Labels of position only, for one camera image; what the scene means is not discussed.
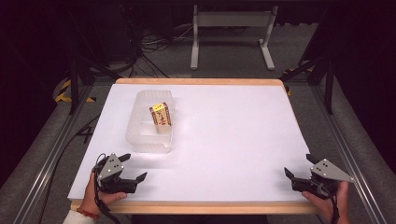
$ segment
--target sleeve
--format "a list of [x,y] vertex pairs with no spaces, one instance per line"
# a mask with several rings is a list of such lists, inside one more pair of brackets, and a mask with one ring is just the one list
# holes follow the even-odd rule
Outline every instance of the sleeve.
[[91,217],[86,217],[79,212],[70,210],[67,217],[64,219],[64,224],[94,224],[95,220]]

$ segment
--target hand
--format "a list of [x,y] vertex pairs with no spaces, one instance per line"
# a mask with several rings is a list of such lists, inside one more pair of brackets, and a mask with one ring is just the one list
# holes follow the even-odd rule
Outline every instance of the hand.
[[[303,191],[303,196],[316,207],[319,208],[320,213],[326,218],[326,220],[332,222],[332,201],[331,199],[322,200],[316,195]],[[337,191],[337,207],[340,218],[338,224],[349,224],[348,214],[348,182],[342,181],[338,184]]]
[[[95,203],[95,186],[94,186],[94,173],[91,173],[90,181],[88,182],[87,187],[85,188],[84,199],[82,200],[82,204],[79,207],[80,209],[95,214],[100,215],[100,209]],[[107,194],[99,191],[98,193],[99,199],[102,200],[105,204],[114,203],[115,201],[119,201],[121,199],[125,199],[127,194],[124,192],[118,192],[114,194]]]

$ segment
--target metal leg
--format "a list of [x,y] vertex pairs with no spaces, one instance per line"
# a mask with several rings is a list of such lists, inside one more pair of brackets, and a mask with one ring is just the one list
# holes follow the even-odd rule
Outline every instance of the metal leg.
[[314,69],[309,74],[306,81],[310,86],[317,86],[324,76],[329,72],[330,59],[322,58],[319,62],[315,64]]
[[84,63],[86,65],[87,68],[93,67],[96,70],[100,71],[101,73],[107,75],[108,77],[114,78],[115,80],[117,80],[119,78],[122,78],[122,76],[120,76],[117,73],[114,73],[114,72],[108,70],[106,67],[102,66],[101,64],[99,64],[99,63],[97,63],[95,61],[92,61],[92,60],[84,58],[84,57],[79,57],[79,59],[80,59],[80,61],[82,63]]
[[301,65],[300,67],[297,67],[296,69],[288,72],[287,74],[283,75],[282,77],[280,77],[279,79],[283,82],[291,79],[292,77],[295,77],[297,75],[299,75],[300,73],[302,73],[305,69],[308,69],[314,65],[316,65],[317,63],[319,63],[320,61],[322,61],[322,58],[316,58],[315,60],[309,61],[303,65]]
[[330,61],[329,70],[326,76],[326,88],[324,91],[324,104],[329,114],[332,114],[332,84],[334,82],[334,74],[332,73],[333,69],[334,65],[332,65],[332,61]]
[[268,41],[270,40],[271,32],[274,27],[276,18],[277,7],[273,7],[271,11],[271,17],[268,21],[267,30],[265,32],[265,38],[260,39],[260,47],[262,48],[262,55],[264,56],[265,63],[267,64],[268,70],[275,70],[274,62],[271,58],[270,51],[268,50]]
[[192,20],[194,39],[192,43],[192,53],[191,53],[191,70],[198,69],[198,53],[199,53],[199,43],[198,43],[198,8],[194,6],[194,16]]
[[71,98],[72,107],[69,115],[73,115],[78,107],[78,65],[76,60],[70,63]]

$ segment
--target transparent plastic container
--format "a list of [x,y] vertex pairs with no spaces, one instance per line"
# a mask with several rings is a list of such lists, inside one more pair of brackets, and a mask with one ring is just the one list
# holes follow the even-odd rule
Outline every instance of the transparent plastic container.
[[[149,108],[166,102],[171,117],[170,125],[155,125]],[[128,123],[126,140],[133,151],[143,153],[168,153],[172,144],[175,101],[170,91],[145,90],[136,95]]]

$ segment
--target white board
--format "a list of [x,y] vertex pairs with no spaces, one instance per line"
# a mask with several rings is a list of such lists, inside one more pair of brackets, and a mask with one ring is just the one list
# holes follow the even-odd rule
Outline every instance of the white board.
[[[132,151],[125,140],[134,98],[142,90],[170,90],[176,102],[168,154]],[[115,84],[70,190],[82,199],[101,153],[121,156],[121,178],[148,172],[134,202],[306,202],[291,189],[284,167],[308,178],[309,153],[281,86]]]

